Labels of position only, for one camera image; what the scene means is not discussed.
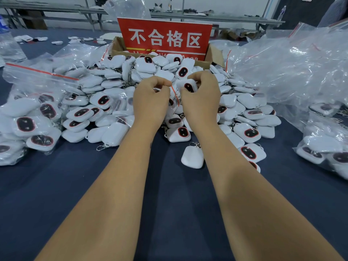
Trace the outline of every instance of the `hand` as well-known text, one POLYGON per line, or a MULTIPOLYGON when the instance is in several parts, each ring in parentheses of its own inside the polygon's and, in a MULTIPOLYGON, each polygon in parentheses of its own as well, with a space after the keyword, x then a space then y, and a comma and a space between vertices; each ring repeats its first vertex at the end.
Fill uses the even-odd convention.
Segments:
POLYGON ((197 82, 198 91, 189 92, 182 87, 181 102, 191 129, 197 133, 207 123, 216 125, 221 93, 216 77, 208 71, 195 72, 188 78, 197 82))
POLYGON ((169 80, 157 76, 143 79, 139 83, 133 96, 135 124, 146 126, 152 133, 156 133, 167 113, 171 86, 169 80), (155 87, 161 90, 156 93, 155 87))

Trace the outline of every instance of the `white wall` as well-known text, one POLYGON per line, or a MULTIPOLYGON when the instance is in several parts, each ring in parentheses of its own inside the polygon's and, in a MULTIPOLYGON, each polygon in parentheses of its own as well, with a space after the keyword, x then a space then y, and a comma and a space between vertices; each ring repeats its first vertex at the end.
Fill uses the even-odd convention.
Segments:
MULTIPOLYGON (((22 0, 22 1, 36 1, 36 2, 46 2, 46 3, 62 3, 62 4, 80 4, 85 6, 85 0, 22 0)), ((87 0, 89 6, 94 5, 94 0, 87 0)), ((214 10, 216 14, 225 13, 226 15, 232 16, 243 16, 248 15, 260 15, 262 16, 264 9, 266 7, 268 0, 185 0, 185 8, 194 8, 198 12, 206 10, 214 10)), ((148 8, 154 7, 154 3, 163 3, 163 7, 168 5, 169 0, 144 0, 148 8)), ((278 0, 271 0, 267 18, 271 18, 272 14, 276 8, 278 0)), ((172 0, 172 8, 180 9, 182 7, 182 0, 172 0)), ((52 13, 45 12, 46 16, 49 17, 65 17, 65 18, 80 18, 86 19, 85 16, 77 13, 52 13)), ((103 15, 103 20, 111 20, 108 16, 103 15)), ((245 29, 255 29, 255 24, 250 23, 229 23, 229 22, 212 22, 214 24, 219 24, 220 27, 228 28, 245 28, 245 29)), ((57 20, 46 20, 46 25, 48 27, 67 27, 67 28, 85 28, 91 29, 91 26, 87 22, 69 22, 69 21, 57 21, 57 20)), ((112 25, 109 23, 103 23, 103 28, 105 30, 119 30, 117 25, 112 25)))

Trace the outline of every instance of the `gray sleeve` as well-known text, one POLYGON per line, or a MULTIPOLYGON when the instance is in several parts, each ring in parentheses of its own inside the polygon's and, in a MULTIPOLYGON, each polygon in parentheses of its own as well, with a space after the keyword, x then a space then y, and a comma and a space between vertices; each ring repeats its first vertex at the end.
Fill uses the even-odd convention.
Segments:
POLYGON ((318 27, 329 26, 339 21, 346 12, 346 3, 347 0, 336 0, 335 2, 333 2, 324 14, 318 27))

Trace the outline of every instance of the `water bottle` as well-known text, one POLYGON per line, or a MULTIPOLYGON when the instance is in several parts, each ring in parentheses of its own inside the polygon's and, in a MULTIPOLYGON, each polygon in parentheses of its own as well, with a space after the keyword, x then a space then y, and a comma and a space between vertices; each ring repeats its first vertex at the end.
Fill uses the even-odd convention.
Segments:
POLYGON ((23 50, 14 40, 11 32, 5 22, 0 16, 0 56, 4 61, 23 61, 27 59, 23 50))
POLYGON ((281 10, 281 13, 278 16, 278 21, 281 21, 281 19, 283 18, 285 10, 286 10, 286 5, 284 5, 283 9, 281 10))

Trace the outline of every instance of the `forearm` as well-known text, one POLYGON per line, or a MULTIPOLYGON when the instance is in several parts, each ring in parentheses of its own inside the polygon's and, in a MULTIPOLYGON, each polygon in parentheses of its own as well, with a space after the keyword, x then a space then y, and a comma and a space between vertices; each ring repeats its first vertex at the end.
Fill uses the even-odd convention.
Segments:
POLYGON ((342 260, 219 127, 196 135, 237 260, 342 260))
POLYGON ((153 137, 134 124, 37 261, 133 260, 153 137))

